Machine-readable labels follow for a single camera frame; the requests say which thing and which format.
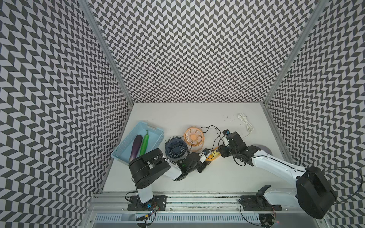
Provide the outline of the orange power strip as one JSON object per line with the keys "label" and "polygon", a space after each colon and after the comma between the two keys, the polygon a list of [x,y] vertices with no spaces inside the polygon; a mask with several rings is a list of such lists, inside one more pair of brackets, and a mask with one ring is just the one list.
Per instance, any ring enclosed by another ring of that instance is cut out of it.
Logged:
{"label": "orange power strip", "polygon": [[220,157],[220,152],[218,150],[218,147],[214,148],[212,151],[210,151],[207,155],[206,155],[206,161],[212,162],[215,159],[217,159],[218,157]]}

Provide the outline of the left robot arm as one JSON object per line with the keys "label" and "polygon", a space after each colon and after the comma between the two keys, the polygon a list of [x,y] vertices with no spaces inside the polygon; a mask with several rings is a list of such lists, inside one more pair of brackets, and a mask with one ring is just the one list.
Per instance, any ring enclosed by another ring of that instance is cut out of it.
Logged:
{"label": "left robot arm", "polygon": [[180,161],[164,157],[160,149],[154,149],[132,160],[128,167],[132,175],[137,196],[142,204],[150,204],[154,198],[152,184],[162,176],[173,181],[182,181],[188,174],[198,170],[206,160],[204,155],[191,153]]}

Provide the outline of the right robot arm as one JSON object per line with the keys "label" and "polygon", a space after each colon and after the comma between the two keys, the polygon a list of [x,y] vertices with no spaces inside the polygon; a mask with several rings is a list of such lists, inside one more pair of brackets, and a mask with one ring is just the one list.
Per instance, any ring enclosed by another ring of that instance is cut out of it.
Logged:
{"label": "right robot arm", "polygon": [[290,184],[290,188],[271,190],[268,185],[259,194],[270,205],[301,208],[315,219],[324,218],[337,199],[324,172],[316,166],[305,168],[278,159],[258,146],[247,146],[237,132],[224,130],[224,144],[218,147],[222,157],[233,157],[261,168]]}

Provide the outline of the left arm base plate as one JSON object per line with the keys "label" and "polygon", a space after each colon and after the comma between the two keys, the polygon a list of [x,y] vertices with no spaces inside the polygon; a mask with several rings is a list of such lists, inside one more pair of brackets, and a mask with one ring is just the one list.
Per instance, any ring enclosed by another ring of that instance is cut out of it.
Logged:
{"label": "left arm base plate", "polygon": [[157,195],[146,203],[142,203],[139,196],[131,196],[129,198],[128,211],[165,211],[167,203],[167,196]]}

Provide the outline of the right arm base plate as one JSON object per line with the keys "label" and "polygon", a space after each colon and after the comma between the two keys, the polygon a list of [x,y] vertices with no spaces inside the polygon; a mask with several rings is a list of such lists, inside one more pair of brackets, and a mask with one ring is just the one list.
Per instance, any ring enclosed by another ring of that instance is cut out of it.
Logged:
{"label": "right arm base plate", "polygon": [[272,205],[263,196],[242,195],[239,203],[244,211],[282,211],[281,205]]}

